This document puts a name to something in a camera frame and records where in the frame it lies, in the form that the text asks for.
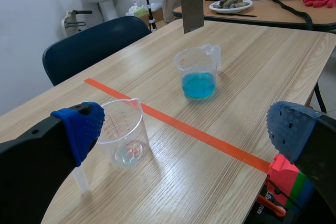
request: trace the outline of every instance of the navy blue chair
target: navy blue chair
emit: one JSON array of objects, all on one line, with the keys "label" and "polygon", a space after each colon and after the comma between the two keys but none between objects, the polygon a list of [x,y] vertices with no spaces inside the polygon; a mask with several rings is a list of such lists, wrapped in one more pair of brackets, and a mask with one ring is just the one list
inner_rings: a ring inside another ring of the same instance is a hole
[{"label": "navy blue chair", "polygon": [[56,86],[150,33],[139,18],[116,18],[51,45],[43,66]]}]

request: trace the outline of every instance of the blue rubber grip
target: blue rubber grip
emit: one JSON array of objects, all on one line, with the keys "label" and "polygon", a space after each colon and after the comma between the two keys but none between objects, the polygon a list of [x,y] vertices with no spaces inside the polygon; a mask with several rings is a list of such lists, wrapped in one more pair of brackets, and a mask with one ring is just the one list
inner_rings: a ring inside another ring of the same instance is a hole
[{"label": "blue rubber grip", "polygon": [[323,114],[292,102],[276,102],[268,110],[267,128],[274,147],[293,164]]},{"label": "blue rubber grip", "polygon": [[82,104],[92,105],[90,114],[83,115],[71,109],[60,109],[51,113],[52,116],[64,122],[77,167],[87,157],[93,141],[99,137],[105,118],[104,109],[99,104],[95,102],[83,102]]}]

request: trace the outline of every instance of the wooden table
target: wooden table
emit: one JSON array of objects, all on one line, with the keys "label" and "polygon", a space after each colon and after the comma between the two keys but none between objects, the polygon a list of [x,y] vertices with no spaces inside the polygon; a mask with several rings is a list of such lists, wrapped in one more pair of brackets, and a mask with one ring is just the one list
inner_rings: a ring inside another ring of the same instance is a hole
[{"label": "wooden table", "polygon": [[[174,56],[205,43],[222,48],[217,88],[207,101],[182,92]],[[205,22],[183,34],[182,20],[161,28],[0,118],[0,142],[14,139],[51,111],[113,97],[93,78],[268,162],[266,131],[275,101],[304,104],[336,36],[312,31]],[[257,170],[161,121],[144,116],[152,155],[136,168],[109,165],[95,147],[83,165],[91,193],[69,176],[43,223],[242,223],[266,178]]]},{"label": "wooden table", "polygon": [[[211,10],[209,5],[213,1],[203,1],[204,19],[211,21],[241,23],[259,26],[283,27],[293,29],[305,29],[305,21],[282,9],[278,4],[271,0],[252,0],[253,6],[240,12],[239,14],[255,15],[257,17],[239,17],[218,14]],[[313,8],[304,5],[302,0],[284,0],[284,4],[306,12],[312,18],[314,30],[330,31],[336,29],[336,8],[327,8],[326,6]],[[174,16],[182,17],[182,9],[178,7],[173,12]]]}]

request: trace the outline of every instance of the orange tape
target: orange tape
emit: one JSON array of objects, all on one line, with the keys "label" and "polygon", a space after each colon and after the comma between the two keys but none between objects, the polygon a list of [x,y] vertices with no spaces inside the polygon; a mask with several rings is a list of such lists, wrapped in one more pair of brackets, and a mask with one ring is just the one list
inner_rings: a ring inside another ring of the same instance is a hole
[{"label": "orange tape", "polygon": [[[127,95],[118,92],[117,90],[114,90],[112,88],[109,88],[107,86],[105,86],[104,84],[95,81],[91,78],[88,78],[85,80],[85,82],[87,84],[90,84],[92,86],[94,86],[97,89],[100,89],[101,91],[117,98],[117,99],[131,99],[130,97],[128,97]],[[152,107],[147,106],[146,104],[141,104],[142,105],[142,109],[143,112],[145,112],[146,114],[202,141],[203,143],[206,143],[264,173],[268,173],[268,169],[269,169],[269,162],[256,157],[248,152],[245,152],[229,143],[226,143],[214,136],[211,136],[203,131],[200,131],[186,123],[183,123],[169,115],[166,115],[164,113],[162,113],[161,111],[158,111]]]}]

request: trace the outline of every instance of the orange clip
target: orange clip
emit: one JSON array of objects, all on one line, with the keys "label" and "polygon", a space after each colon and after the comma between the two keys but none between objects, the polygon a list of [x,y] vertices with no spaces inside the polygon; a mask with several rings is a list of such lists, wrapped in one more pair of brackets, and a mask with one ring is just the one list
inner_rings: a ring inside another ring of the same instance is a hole
[{"label": "orange clip", "polygon": [[284,217],[286,215],[286,210],[283,207],[277,206],[262,195],[258,195],[257,202],[264,207],[272,210],[277,216]]}]

